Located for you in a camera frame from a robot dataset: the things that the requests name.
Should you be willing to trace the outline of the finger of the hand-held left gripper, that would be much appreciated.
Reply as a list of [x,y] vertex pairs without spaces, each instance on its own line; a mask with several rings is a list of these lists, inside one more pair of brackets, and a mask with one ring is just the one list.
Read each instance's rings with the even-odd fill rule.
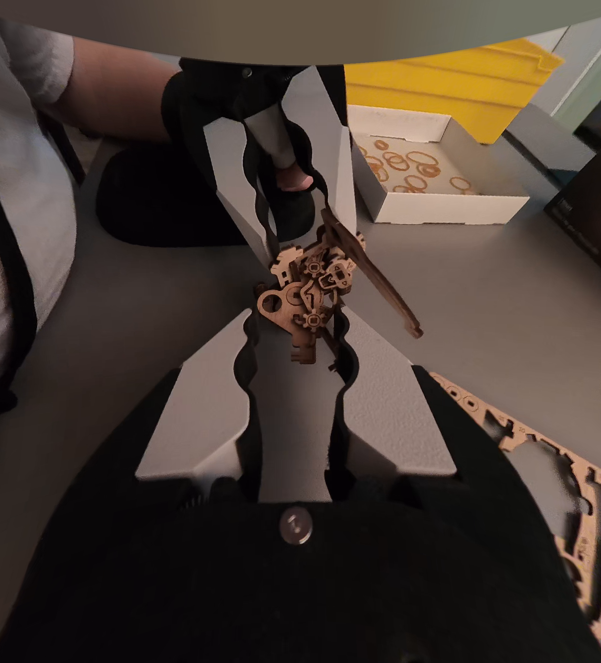
[[290,79],[281,111],[296,160],[314,178],[312,230],[329,208],[353,235],[357,231],[352,138],[346,120],[344,69],[309,66]]
[[219,200],[258,260],[272,261],[279,243],[259,179],[258,145],[242,123],[222,117],[204,127],[204,136]]

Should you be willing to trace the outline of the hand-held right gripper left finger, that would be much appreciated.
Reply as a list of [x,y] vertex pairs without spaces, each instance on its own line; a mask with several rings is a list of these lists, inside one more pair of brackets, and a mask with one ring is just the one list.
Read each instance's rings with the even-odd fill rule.
[[182,364],[135,472],[139,480],[261,481],[261,428],[250,390],[258,340],[257,317],[247,308]]

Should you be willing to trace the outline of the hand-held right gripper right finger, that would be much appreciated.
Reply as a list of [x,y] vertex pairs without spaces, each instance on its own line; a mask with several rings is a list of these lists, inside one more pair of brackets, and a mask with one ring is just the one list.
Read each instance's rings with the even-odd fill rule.
[[453,477],[456,466],[412,362],[347,306],[334,316],[331,479]]

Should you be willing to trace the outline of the long wooden part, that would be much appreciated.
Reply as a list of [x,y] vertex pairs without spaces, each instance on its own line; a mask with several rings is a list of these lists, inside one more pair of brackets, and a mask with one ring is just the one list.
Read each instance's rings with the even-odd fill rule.
[[325,234],[329,245],[341,250],[347,259],[353,261],[388,304],[403,319],[404,328],[415,339],[420,339],[424,332],[421,324],[401,294],[391,284],[375,263],[369,258],[362,233],[353,234],[341,223],[328,206],[321,211]]

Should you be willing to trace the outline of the assembled wooden gear model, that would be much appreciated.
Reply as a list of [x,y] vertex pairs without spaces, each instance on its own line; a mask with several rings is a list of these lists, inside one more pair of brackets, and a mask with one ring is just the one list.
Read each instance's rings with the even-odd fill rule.
[[355,270],[356,263],[331,244],[324,226],[307,247],[291,244],[280,250],[270,267],[277,284],[257,286],[257,310],[290,335],[293,362],[315,363],[316,340],[351,291]]

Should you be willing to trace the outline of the person's left forearm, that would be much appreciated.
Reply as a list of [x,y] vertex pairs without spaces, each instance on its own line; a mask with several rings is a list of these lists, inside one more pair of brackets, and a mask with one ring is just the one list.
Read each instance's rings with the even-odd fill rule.
[[179,72],[152,54],[73,37],[73,67],[59,99],[42,109],[56,120],[106,137],[169,143],[162,99]]

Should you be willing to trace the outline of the laser-cut wooden parts sheet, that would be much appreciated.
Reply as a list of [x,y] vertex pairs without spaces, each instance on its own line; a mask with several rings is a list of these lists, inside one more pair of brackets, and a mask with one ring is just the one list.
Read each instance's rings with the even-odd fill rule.
[[576,602],[601,644],[601,468],[446,377],[436,372],[430,372],[430,376],[502,452],[512,454],[519,448],[532,447],[556,462],[556,473],[574,506],[564,518],[563,533],[554,535],[554,544]]

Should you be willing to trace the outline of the person's left hand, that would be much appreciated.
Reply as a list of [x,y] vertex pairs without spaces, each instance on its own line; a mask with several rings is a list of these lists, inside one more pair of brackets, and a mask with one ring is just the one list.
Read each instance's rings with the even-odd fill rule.
[[308,190],[314,183],[314,178],[294,162],[283,169],[275,169],[277,187],[282,192],[296,193]]

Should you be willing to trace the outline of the black cloth pad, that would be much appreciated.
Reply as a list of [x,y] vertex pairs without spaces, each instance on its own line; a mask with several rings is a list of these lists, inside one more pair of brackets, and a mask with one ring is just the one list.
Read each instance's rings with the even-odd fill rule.
[[111,236],[144,247],[247,244],[192,158],[172,145],[115,154],[99,181],[96,216]]

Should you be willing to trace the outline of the pile of rubber bands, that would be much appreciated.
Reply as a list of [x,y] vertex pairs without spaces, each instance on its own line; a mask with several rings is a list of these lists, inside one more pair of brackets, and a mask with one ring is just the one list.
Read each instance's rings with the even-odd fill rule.
[[480,195],[474,181],[438,143],[357,135],[355,144],[370,174],[387,193]]

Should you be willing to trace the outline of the white cardboard box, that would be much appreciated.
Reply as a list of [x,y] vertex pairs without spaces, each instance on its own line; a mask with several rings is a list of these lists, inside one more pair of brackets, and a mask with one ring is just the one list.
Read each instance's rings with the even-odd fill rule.
[[[376,223],[392,225],[504,225],[528,202],[529,195],[495,158],[452,117],[362,105],[347,108],[354,141],[355,186]],[[438,143],[481,192],[480,195],[396,194],[383,191],[365,173],[354,137],[402,138],[412,143]]]

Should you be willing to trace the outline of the yellow plastic bin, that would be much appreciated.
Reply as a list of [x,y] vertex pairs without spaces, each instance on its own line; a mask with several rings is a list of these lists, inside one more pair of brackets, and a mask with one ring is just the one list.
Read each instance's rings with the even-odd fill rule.
[[449,115],[491,145],[564,59],[526,38],[406,60],[346,64],[347,102]]

